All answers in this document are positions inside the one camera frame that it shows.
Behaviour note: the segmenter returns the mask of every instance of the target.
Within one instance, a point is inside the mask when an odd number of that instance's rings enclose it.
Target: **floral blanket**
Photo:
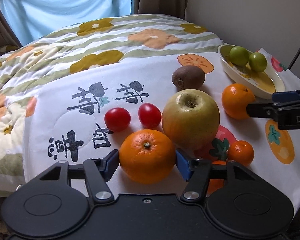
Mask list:
[[[178,18],[130,15],[68,26],[1,56],[0,195],[25,182],[24,121],[33,114],[35,97],[44,85],[119,61],[217,52],[222,44],[204,27]]]

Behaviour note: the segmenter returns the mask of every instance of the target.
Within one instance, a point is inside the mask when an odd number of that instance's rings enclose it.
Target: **kiwi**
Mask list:
[[[204,83],[205,78],[206,75],[201,68],[187,65],[178,68],[172,74],[172,83],[178,90],[199,89]]]

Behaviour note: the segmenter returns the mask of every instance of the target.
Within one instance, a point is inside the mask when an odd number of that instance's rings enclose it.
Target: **lime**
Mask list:
[[[235,46],[230,50],[230,61],[239,67],[244,67],[249,62],[249,53],[244,47]]]
[[[260,52],[252,53],[249,56],[249,65],[252,71],[254,72],[262,72],[267,67],[267,59]]]

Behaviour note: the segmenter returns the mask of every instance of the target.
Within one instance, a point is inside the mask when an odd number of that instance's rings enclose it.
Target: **black circular disc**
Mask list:
[[[30,237],[51,237],[78,225],[89,210],[87,198],[60,183],[27,184],[2,205],[1,213],[8,228]]]
[[[207,200],[206,213],[218,227],[236,236],[266,238],[278,234],[291,222],[291,201],[270,185],[238,181]]]

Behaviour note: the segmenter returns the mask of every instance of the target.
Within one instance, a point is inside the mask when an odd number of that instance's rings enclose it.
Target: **blue cloth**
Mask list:
[[[132,13],[132,0],[0,0],[0,9],[24,46],[59,28]]]

